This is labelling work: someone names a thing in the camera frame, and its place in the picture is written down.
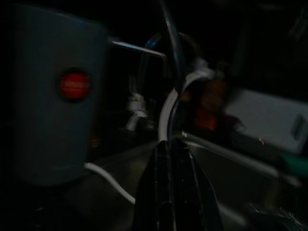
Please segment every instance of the white tube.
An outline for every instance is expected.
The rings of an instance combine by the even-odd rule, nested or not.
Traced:
[[[135,204],[135,198],[130,195],[127,191],[125,191],[119,184],[116,182],[116,180],[103,168],[92,164],[92,163],[85,163],[85,169],[88,169],[90,171],[96,172],[100,176],[104,177],[125,199],[127,199],[129,202],[131,202],[133,205]]]
[[[168,95],[159,117],[158,123],[158,141],[167,141],[168,120],[171,114],[172,107],[176,102],[178,93],[172,89]]]

